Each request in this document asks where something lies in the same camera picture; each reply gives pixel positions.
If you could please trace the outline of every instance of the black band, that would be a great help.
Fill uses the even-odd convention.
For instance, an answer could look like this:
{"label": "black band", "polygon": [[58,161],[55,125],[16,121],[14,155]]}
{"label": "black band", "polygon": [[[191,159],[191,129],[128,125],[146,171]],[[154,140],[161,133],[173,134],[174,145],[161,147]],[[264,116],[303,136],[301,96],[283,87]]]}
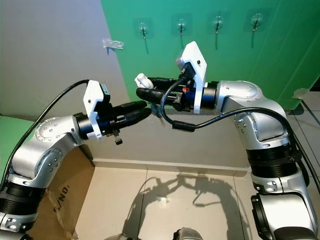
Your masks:
{"label": "black band", "polygon": [[37,212],[45,188],[35,188],[7,182],[0,193],[0,212],[12,215],[31,215]]}
{"label": "black band", "polygon": [[297,172],[300,152],[291,152],[288,144],[269,149],[246,151],[252,173],[261,178],[281,178]]}

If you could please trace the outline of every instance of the white wall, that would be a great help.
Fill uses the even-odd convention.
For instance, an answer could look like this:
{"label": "white wall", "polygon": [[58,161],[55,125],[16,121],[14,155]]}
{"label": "white wall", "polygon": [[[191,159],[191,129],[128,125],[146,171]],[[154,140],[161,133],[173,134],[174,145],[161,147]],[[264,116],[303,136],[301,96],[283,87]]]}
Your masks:
{"label": "white wall", "polygon": [[[114,106],[128,102],[117,56],[102,48],[102,38],[109,36],[99,0],[2,0],[0,112],[35,119],[61,90],[82,79],[106,84]],[[48,117],[83,112],[83,93],[80,88],[68,94]],[[208,118],[198,116],[195,120]],[[111,138],[87,143],[96,158],[248,165],[229,120],[186,133],[150,116],[121,130],[120,136],[120,146]]]}

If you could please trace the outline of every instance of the tiled floor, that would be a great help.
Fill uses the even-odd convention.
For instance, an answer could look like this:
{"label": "tiled floor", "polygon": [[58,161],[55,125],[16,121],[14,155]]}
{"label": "tiled floor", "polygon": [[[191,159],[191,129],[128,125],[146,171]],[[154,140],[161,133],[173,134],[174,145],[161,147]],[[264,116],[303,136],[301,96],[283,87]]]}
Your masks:
{"label": "tiled floor", "polygon": [[[320,93],[306,98],[320,119],[320,106],[311,99],[320,99]],[[288,119],[320,176],[320,126],[307,111]],[[308,191],[320,218],[320,195],[312,178]],[[256,193],[250,174],[96,167],[76,232],[79,240],[104,240],[119,233],[135,240],[171,240],[176,230],[188,226],[205,240],[259,240],[250,201]]]}

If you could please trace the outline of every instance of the black connector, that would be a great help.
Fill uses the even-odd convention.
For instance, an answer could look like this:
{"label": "black connector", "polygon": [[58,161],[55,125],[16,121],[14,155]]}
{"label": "black connector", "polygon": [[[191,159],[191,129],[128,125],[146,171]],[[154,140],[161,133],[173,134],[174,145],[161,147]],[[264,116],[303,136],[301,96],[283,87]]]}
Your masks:
{"label": "black connector", "polygon": [[178,129],[186,132],[193,133],[196,130],[196,125],[184,121],[173,121],[172,129]]}

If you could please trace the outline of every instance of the robotic arm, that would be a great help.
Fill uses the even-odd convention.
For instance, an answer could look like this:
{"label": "robotic arm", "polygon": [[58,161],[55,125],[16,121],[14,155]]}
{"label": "robotic arm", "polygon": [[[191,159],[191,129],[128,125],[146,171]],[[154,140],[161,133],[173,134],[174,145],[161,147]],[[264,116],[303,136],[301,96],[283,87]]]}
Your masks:
{"label": "robotic arm", "polygon": [[[281,106],[264,97],[251,82],[205,82],[207,64],[194,41],[186,45],[177,63],[181,69],[178,80],[147,78],[141,73],[135,80],[140,83],[136,94],[160,104],[162,116],[173,129],[193,132],[222,119],[223,114],[232,116],[258,191],[251,202],[259,236],[264,240],[316,240],[318,222],[306,187],[309,178],[290,126],[279,121],[281,118],[287,122]],[[193,110],[195,114],[200,109],[210,109],[219,116],[197,125],[175,121],[166,115],[165,105],[177,111]],[[277,119],[270,114],[274,112]]]}
{"label": "robotic arm", "polygon": [[144,101],[113,107],[105,85],[87,82],[84,94],[86,115],[77,113],[45,120],[33,137],[12,158],[0,192],[0,239],[30,240],[30,230],[46,188],[54,178],[64,157],[84,140],[103,136],[115,137],[121,144],[121,128],[133,125],[150,115]]}

